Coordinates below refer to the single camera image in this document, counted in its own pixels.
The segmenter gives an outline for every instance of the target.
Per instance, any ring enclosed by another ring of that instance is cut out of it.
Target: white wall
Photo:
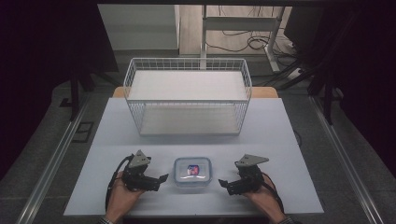
[[[98,7],[114,50],[178,49],[178,6]]]

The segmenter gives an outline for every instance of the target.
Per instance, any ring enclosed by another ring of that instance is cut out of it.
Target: plastic container
[[[133,58],[124,96],[140,135],[238,135],[251,80],[243,59]]]
[[[206,157],[184,157],[175,160],[174,179],[178,187],[205,187],[212,180],[212,163]]]

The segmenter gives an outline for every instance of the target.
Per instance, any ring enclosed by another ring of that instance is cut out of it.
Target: container lid
[[[178,158],[174,179],[179,187],[205,187],[212,180],[212,163],[206,157]]]

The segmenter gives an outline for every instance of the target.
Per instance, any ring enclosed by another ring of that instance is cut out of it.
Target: white table
[[[245,153],[270,159],[259,167],[275,182],[285,213],[323,213],[281,99],[251,99],[239,136],[141,137],[125,100],[111,98],[64,214],[103,215],[112,173],[122,159],[138,149],[152,157],[145,175],[169,177],[159,191],[141,196],[130,213],[133,217],[258,215],[247,198],[230,196],[218,181],[239,179],[233,162]],[[173,164],[186,156],[212,161],[213,179],[207,187],[176,186]]]

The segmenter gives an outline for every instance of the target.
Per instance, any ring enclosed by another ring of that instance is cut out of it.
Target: wire basket
[[[243,59],[133,58],[124,96],[140,135],[238,135],[251,80]]]

